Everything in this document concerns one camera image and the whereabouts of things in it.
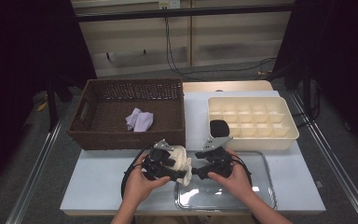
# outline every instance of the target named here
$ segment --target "white table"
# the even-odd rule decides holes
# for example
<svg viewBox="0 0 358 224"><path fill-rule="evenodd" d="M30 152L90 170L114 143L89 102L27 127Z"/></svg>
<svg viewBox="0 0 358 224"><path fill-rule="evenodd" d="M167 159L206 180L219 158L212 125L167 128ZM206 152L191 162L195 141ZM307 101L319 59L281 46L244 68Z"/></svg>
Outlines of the white table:
<svg viewBox="0 0 358 224"><path fill-rule="evenodd" d="M201 150L208 136L207 99L211 96L278 96L276 91L210 91L185 93L186 149ZM324 204L295 141L286 150L261 150L270 170L277 200L284 213L317 214ZM82 150L62 200L69 216L113 215L121 203L120 185L133 160L133 150ZM155 189L140 204L137 215L237 215L187 212L175 206L174 183Z"/></svg>

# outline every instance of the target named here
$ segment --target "transparent lid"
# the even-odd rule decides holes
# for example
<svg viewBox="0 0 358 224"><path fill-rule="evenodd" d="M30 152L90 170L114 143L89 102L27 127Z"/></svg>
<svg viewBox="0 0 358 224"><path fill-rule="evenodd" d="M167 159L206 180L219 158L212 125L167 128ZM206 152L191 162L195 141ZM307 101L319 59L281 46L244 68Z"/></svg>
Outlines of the transparent lid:
<svg viewBox="0 0 358 224"><path fill-rule="evenodd" d="M242 151L237 154L252 173L254 192L270 207L275 208L275 195L264 155L258 151ZM205 159L197 159L194 152L187 152L187 156L191 158L191 163L195 168L209 164ZM174 197L176 206L185 210L249 211L241 201L220 184L212 179L200 180L197 175L193 175L190 184L186 187L176 183Z"/></svg>

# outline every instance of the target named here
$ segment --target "person's right hand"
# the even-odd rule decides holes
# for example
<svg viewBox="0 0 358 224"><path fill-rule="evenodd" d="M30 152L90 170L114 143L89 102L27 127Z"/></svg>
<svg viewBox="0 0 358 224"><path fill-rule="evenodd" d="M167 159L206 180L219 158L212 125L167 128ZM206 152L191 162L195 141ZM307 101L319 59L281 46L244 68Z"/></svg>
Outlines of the person's right hand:
<svg viewBox="0 0 358 224"><path fill-rule="evenodd" d="M232 150L227 150L227 152L231 155L237 155ZM236 162L234 162L232 173L228 178L224 178L213 172L208 173L208 177L224 186L231 194L239 199L246 198L249 194L254 193L245 170Z"/></svg>

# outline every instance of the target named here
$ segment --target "power outlet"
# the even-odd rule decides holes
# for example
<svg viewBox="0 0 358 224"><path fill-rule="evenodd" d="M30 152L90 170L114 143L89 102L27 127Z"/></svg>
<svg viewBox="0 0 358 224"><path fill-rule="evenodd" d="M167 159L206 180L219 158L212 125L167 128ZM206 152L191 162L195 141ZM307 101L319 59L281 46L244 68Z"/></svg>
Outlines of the power outlet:
<svg viewBox="0 0 358 224"><path fill-rule="evenodd" d="M170 8L170 1L169 0L158 1L158 8L159 9L168 9L168 8Z"/></svg>
<svg viewBox="0 0 358 224"><path fill-rule="evenodd" d="M170 0L170 9L180 8L180 0Z"/></svg>

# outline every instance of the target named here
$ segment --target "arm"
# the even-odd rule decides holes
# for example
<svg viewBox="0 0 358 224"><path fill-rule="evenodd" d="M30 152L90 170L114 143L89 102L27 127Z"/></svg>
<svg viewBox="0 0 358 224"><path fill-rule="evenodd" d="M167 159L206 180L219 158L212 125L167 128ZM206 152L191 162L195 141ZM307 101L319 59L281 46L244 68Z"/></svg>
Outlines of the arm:
<svg viewBox="0 0 358 224"><path fill-rule="evenodd" d="M132 170L124 190L123 202L118 208L118 212L113 218L111 224L128 224L131 223L133 214L138 205L143 202L152 192L153 189L161 187L170 181L168 176L150 181L142 173L143 159L146 154L142 154L136 161L136 167Z"/></svg>
<svg viewBox="0 0 358 224"><path fill-rule="evenodd" d="M230 154L235 155L235 152L228 150ZM281 214L269 207L257 194L252 190L245 170L241 165L234 162L231 176L224 178L215 173L208 173L208 177L224 186L236 198L241 200L251 210L254 216L260 223L291 223Z"/></svg>

